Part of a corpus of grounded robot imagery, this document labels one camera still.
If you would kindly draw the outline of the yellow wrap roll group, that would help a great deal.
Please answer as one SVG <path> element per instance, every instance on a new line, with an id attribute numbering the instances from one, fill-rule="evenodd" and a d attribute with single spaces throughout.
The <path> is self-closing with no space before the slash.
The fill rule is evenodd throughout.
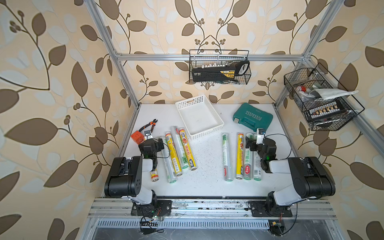
<path id="1" fill-rule="evenodd" d="M 237 134 L 237 155 L 236 155 L 236 179 L 242 180 L 243 174 L 243 155 L 244 155 L 244 134 Z"/>
<path id="2" fill-rule="evenodd" d="M 192 149 L 191 149 L 188 137 L 187 137 L 187 133 L 186 133 L 184 128 L 179 128 L 179 135 L 180 135 L 181 141 L 183 143 L 183 147 L 184 147 L 186 157 L 187 157 L 187 160 L 188 160 L 188 163 L 190 166 L 190 170 L 195 171 L 195 170 L 197 170 L 197 165 L 196 165 L 193 153 L 192 153 Z"/>

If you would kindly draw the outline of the green grape wrap roll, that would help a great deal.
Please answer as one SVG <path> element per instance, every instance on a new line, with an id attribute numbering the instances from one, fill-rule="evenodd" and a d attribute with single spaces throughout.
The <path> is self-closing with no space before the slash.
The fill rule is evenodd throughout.
<path id="1" fill-rule="evenodd" d="M 178 132 L 178 129 L 176 126 L 171 127 L 171 134 L 172 134 L 172 138 L 174 141 L 174 145 L 175 145 L 175 149 L 176 149 L 178 158 L 180 160 L 181 167 L 183 170 L 188 169 L 189 168 L 188 160 L 187 160 L 185 150 L 184 150 L 184 147 L 183 147 L 183 144 L 182 144 L 182 141 L 181 141 L 181 138 L 180 138 L 180 135 L 179 135 L 179 132 Z"/>

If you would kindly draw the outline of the white green wrap roll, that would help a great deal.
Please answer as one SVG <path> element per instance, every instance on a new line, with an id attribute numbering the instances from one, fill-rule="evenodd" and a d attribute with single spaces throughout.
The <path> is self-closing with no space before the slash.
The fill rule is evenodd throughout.
<path id="1" fill-rule="evenodd" d="M 230 143 L 229 143 L 229 134 L 222 134 L 222 146 L 223 146 L 223 163 L 224 163 L 224 178 L 225 181 L 233 181 L 232 173 L 232 164 L 231 164 L 231 154 L 230 154 Z"/>

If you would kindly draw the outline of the white plastic perforated basket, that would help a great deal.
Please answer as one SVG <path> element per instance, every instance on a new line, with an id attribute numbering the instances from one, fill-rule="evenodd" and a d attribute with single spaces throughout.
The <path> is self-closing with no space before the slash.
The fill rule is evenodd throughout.
<path id="1" fill-rule="evenodd" d="M 175 105 L 192 140 L 218 132 L 224 126 L 224 121 L 206 96 L 192 97 Z"/>

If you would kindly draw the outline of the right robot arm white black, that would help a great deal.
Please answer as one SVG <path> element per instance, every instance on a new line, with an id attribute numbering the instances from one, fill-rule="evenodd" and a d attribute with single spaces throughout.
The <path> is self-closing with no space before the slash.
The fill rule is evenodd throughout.
<path id="1" fill-rule="evenodd" d="M 258 144 L 247 137 L 246 149 L 258 153 L 265 173 L 288 174 L 292 178 L 291 185 L 268 194 L 266 206 L 269 208 L 287 207 L 307 199 L 321 199 L 333 196 L 336 192 L 334 180 L 316 157 L 277 160 L 276 142 L 269 138 L 264 138 Z"/>

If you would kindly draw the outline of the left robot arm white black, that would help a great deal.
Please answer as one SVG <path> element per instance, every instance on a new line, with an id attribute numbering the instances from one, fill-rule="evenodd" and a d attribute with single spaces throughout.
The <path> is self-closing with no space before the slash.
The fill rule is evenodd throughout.
<path id="1" fill-rule="evenodd" d="M 114 158 L 104 186 L 105 196 L 127 198 L 139 206 L 156 207 L 156 193 L 142 186 L 143 172 L 157 169 L 158 152 L 164 148 L 162 140 L 149 139 L 139 144 L 139 156 Z"/>

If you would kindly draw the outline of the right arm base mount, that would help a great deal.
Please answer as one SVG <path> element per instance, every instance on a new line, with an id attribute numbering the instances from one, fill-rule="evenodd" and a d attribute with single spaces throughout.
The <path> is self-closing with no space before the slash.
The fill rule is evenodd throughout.
<path id="1" fill-rule="evenodd" d="M 290 207 L 278 206 L 273 203 L 267 203 L 266 201 L 250 201 L 249 209 L 253 217 L 292 217 L 292 211 Z"/>

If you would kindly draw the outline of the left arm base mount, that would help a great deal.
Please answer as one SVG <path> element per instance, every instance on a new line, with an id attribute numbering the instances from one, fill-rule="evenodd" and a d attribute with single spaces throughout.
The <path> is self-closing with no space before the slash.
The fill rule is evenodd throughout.
<path id="1" fill-rule="evenodd" d="M 171 200 L 153 200 L 148 205 L 138 205 L 133 203 L 131 216 L 141 217 L 164 217 L 169 216 L 172 211 Z"/>

